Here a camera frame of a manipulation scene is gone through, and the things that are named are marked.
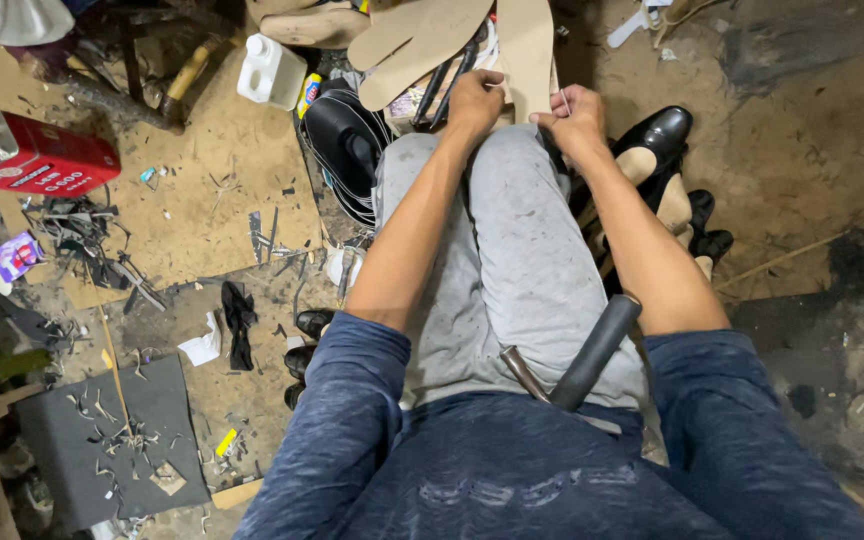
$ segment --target purple package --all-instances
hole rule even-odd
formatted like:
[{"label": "purple package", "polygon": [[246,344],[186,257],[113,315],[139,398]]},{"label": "purple package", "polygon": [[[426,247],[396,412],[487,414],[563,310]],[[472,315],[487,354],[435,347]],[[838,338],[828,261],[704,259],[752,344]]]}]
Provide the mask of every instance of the purple package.
[{"label": "purple package", "polygon": [[41,263],[43,255],[39,242],[29,232],[19,232],[0,246],[0,276],[10,284]]}]

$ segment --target plastic cap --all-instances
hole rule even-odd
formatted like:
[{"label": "plastic cap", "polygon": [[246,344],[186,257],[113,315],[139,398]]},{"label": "plastic cap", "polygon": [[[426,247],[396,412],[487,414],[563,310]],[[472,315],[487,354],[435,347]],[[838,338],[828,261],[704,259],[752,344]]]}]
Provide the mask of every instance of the plastic cap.
[{"label": "plastic cap", "polygon": [[248,39],[246,39],[246,51],[249,55],[260,57],[265,55],[268,46],[265,44],[265,40],[262,39],[262,36],[258,33],[254,35],[250,35]]}]

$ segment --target blue sweater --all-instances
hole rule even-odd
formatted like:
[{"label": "blue sweater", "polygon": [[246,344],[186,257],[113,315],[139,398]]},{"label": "blue sweater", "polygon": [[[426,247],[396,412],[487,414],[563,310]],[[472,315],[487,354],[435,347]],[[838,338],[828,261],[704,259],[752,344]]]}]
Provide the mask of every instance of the blue sweater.
[{"label": "blue sweater", "polygon": [[234,538],[864,538],[745,335],[645,348],[669,468],[640,457],[632,411],[580,410],[621,435],[505,392],[403,412],[409,340],[337,313]]}]

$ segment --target gray sweatpants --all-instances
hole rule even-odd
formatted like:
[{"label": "gray sweatpants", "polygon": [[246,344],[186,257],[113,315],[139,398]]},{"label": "gray sweatpants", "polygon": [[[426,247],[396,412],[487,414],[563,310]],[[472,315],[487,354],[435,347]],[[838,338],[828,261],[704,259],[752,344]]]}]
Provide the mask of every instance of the gray sweatpants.
[{"label": "gray sweatpants", "polygon": [[[408,134],[382,154],[373,190],[379,227],[437,141],[430,134]],[[403,405],[471,390],[525,392],[498,356],[510,345],[551,390],[606,301],[536,127],[498,129],[469,160],[432,274],[406,330],[412,359]],[[645,368],[628,338],[586,400],[634,410],[647,403]]]}]

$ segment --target sleeve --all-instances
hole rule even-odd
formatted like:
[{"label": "sleeve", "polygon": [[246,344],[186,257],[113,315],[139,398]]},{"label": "sleeve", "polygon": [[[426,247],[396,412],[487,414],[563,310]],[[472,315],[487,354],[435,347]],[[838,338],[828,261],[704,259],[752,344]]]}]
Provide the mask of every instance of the sleeve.
[{"label": "sleeve", "polygon": [[752,341],[647,337],[668,481],[742,538],[864,538],[864,522],[783,418]]},{"label": "sleeve", "polygon": [[409,339],[335,314],[305,372],[306,389],[234,538],[308,538],[340,519],[402,424]]}]

